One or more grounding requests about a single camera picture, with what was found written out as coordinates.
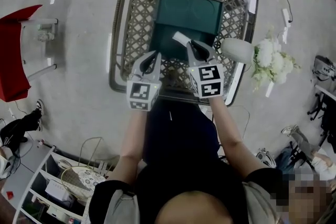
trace gray floor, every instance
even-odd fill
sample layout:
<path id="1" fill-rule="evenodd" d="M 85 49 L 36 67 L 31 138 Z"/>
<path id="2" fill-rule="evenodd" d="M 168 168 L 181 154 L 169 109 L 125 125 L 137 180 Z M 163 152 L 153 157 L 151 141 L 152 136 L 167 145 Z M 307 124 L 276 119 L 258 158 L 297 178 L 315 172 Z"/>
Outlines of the gray floor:
<path id="1" fill-rule="evenodd" d="M 306 112 L 313 104 L 314 89 L 311 67 L 316 54 L 336 60 L 335 0 L 290 0 L 294 22 L 289 30 L 288 44 L 283 49 L 302 66 L 300 73 L 289 75 L 287 83 L 275 86 L 271 96 L 266 88 L 253 93 L 251 70 L 245 73 L 234 103 L 250 112 L 244 140 L 255 151 L 266 147 L 278 152 L 288 138 L 280 135 L 289 124 L 298 124 L 312 143 L 318 143 L 319 122 L 310 122 Z M 46 106 L 44 130 L 31 132 L 50 144 L 73 154 L 79 154 L 83 141 L 102 136 L 105 149 L 117 154 L 130 111 L 125 95 L 113 92 L 108 84 L 106 53 L 112 31 L 116 0 L 0 0 L 0 15 L 20 8 L 43 4 L 35 18 L 58 18 L 60 35 L 51 47 L 43 48 L 36 41 L 34 27 L 26 29 L 22 55 L 27 61 L 27 74 L 46 66 L 46 56 L 55 56 L 58 69 L 31 83 L 29 96 L 18 101 L 21 110 L 30 111 L 38 98 Z M 281 9 L 288 8 L 286 0 L 259 0 L 254 42 L 264 38 L 267 30 L 284 28 Z M 1 117 L 10 121 L 10 106 L 17 117 L 23 116 L 15 103 L 0 103 Z M 231 107 L 239 129 L 243 133 L 248 114 L 240 106 Z"/>

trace person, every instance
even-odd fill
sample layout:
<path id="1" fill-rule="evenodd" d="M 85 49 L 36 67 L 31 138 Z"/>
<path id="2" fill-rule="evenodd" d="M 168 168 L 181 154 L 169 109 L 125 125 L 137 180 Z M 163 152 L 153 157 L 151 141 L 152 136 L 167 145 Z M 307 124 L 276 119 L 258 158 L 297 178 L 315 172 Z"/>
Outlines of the person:
<path id="1" fill-rule="evenodd" d="M 311 162 L 314 170 L 320 175 L 320 180 L 329 181 L 331 183 L 331 181 L 335 179 L 336 164 L 327 156 L 324 149 L 311 145 L 297 125 L 283 129 L 282 133 L 295 139 L 299 148 Z"/>
<path id="2" fill-rule="evenodd" d="M 0 178 L 4 179 L 13 173 L 15 159 L 19 158 L 21 143 L 28 141 L 26 132 L 41 131 L 41 117 L 44 115 L 44 105 L 41 99 L 36 102 L 36 109 L 22 119 L 8 123 L 0 130 Z"/>
<path id="3" fill-rule="evenodd" d="M 95 187 L 92 224 L 281 223 L 271 206 L 286 199 L 281 171 L 244 145 L 223 97 L 209 102 L 217 130 L 189 103 L 157 100 L 149 113 L 132 111 L 119 162 Z M 218 158 L 217 132 L 229 165 Z M 132 213 L 120 206 L 127 201 Z"/>

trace red object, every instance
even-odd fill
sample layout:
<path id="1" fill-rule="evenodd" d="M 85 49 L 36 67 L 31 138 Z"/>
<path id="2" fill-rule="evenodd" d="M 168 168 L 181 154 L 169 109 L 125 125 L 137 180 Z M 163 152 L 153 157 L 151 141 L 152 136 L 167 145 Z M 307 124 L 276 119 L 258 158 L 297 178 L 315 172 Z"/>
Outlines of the red object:
<path id="1" fill-rule="evenodd" d="M 20 9 L 0 19 L 0 99 L 11 102 L 26 98 L 30 89 L 21 59 L 21 22 L 42 7 Z"/>
<path id="2" fill-rule="evenodd" d="M 13 197 L 14 197 L 14 194 L 13 194 L 13 192 L 12 192 L 12 191 L 6 191 L 6 194 L 7 194 L 7 198 L 8 198 L 8 200 L 11 200 L 11 199 L 13 199 Z"/>

